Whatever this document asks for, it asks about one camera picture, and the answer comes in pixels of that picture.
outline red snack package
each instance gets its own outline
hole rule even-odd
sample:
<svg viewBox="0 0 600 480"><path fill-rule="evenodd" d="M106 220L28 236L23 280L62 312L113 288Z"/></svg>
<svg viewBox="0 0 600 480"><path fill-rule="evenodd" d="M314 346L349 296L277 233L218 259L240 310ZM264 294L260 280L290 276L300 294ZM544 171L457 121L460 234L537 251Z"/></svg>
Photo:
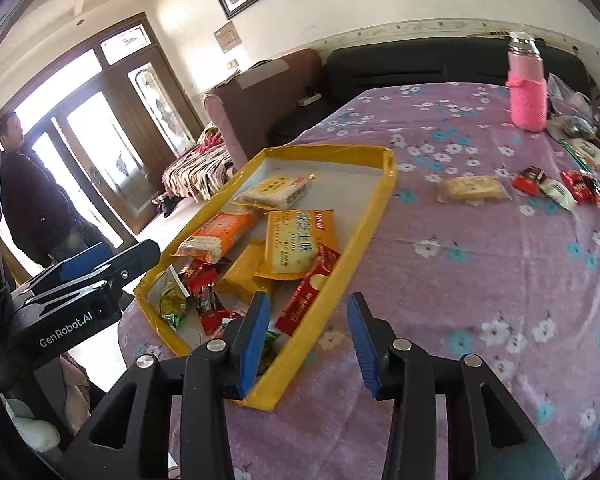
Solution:
<svg viewBox="0 0 600 480"><path fill-rule="evenodd" d="M211 335L212 339L220 339L223 335L224 335L224 330L226 330L226 326L233 321L234 319L240 319L241 317L244 317L247 315L247 311L244 310L243 308L241 308L240 306L237 306L232 313L229 315L229 317L225 317L222 319L222 323L220 324L220 326L216 329L215 332L213 332L213 334Z"/></svg>
<svg viewBox="0 0 600 480"><path fill-rule="evenodd" d="M578 203L593 202L593 193L578 170L563 171L560 178Z"/></svg>
<svg viewBox="0 0 600 480"><path fill-rule="evenodd" d="M213 285L202 286L198 295L197 309L202 330L205 331L206 335L213 334L222 325L222 320L231 316L218 300Z"/></svg>
<svg viewBox="0 0 600 480"><path fill-rule="evenodd" d="M540 183L544 180L545 176L544 171L540 168L529 166L513 179L511 185L525 193L539 196L542 195Z"/></svg>
<svg viewBox="0 0 600 480"><path fill-rule="evenodd" d="M291 336L302 321L304 314L312 306L318 293L324 286L327 277L331 274L333 266L340 255L333 249L321 245L318 257L311 270L300 282L291 299L285 305L285 309L276 321L276 328L280 332Z"/></svg>
<svg viewBox="0 0 600 480"><path fill-rule="evenodd" d="M218 281L218 271L212 266L203 264L204 267L198 272L190 274L189 276L180 273L180 279L184 286L187 287L189 294L196 295L200 294L202 287L207 285L215 285Z"/></svg>

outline silver thermos lid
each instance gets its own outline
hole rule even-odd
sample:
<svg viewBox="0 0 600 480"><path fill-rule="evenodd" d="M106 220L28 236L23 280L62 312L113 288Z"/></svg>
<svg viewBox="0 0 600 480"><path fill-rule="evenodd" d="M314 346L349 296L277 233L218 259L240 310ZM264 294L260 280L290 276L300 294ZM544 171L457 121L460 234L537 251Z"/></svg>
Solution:
<svg viewBox="0 0 600 480"><path fill-rule="evenodd" d="M509 33L509 50L523 56L540 57L536 38L526 32Z"/></svg>

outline pink knitted thermos cover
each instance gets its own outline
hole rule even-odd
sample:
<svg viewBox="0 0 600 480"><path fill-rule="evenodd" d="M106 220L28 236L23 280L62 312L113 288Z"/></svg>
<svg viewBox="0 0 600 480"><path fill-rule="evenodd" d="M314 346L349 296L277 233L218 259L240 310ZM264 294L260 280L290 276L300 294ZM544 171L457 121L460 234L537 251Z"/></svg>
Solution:
<svg viewBox="0 0 600 480"><path fill-rule="evenodd" d="M540 132L546 126L546 81L533 81L509 72L511 120L523 130Z"/></svg>

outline orange snack package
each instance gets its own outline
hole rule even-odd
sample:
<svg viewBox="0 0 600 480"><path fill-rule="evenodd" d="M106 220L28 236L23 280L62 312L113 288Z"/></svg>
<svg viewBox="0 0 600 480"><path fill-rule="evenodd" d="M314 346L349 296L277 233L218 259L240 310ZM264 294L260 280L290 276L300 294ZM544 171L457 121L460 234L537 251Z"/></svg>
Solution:
<svg viewBox="0 0 600 480"><path fill-rule="evenodd" d="M333 210L267 213L264 263L256 272L268 280L300 280L314 264L320 245L337 251Z"/></svg>
<svg viewBox="0 0 600 480"><path fill-rule="evenodd" d="M255 223L255 210L227 206L184 240L173 256L192 256L202 262L216 264Z"/></svg>

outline pink thermos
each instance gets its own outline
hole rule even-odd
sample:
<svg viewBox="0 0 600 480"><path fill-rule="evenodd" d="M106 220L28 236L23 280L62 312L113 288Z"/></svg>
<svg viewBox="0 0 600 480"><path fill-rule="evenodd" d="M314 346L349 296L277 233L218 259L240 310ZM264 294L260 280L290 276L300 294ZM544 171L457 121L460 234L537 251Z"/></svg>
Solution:
<svg viewBox="0 0 600 480"><path fill-rule="evenodd" d="M534 37L510 32L509 78L511 120L524 130L540 132L546 126L546 80Z"/></svg>

